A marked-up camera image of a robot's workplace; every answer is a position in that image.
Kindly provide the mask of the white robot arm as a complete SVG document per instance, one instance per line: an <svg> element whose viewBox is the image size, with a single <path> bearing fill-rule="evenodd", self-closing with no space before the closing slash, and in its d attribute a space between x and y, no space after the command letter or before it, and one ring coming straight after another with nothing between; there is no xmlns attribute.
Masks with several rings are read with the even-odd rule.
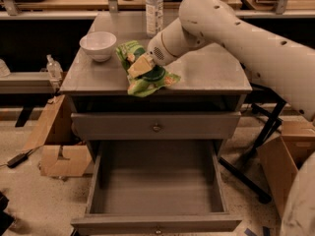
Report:
<svg viewBox="0 0 315 236"><path fill-rule="evenodd" d="M258 147L264 172L271 184L282 218L281 236L315 236L315 152L302 143L314 128L315 53L305 45L250 25L235 16L221 0L182 0L178 18L150 40L147 52L132 64L133 78L155 66L165 66L185 53L214 42L276 92L309 123L285 122L283 132Z"/></svg>

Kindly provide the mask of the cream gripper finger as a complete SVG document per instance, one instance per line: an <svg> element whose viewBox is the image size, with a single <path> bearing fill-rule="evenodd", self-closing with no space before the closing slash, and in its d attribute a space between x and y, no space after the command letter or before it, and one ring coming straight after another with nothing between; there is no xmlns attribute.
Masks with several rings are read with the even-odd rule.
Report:
<svg viewBox="0 0 315 236"><path fill-rule="evenodd" d="M148 73L156 65L154 59L147 53L141 55L128 69L131 78L137 78Z"/></svg>

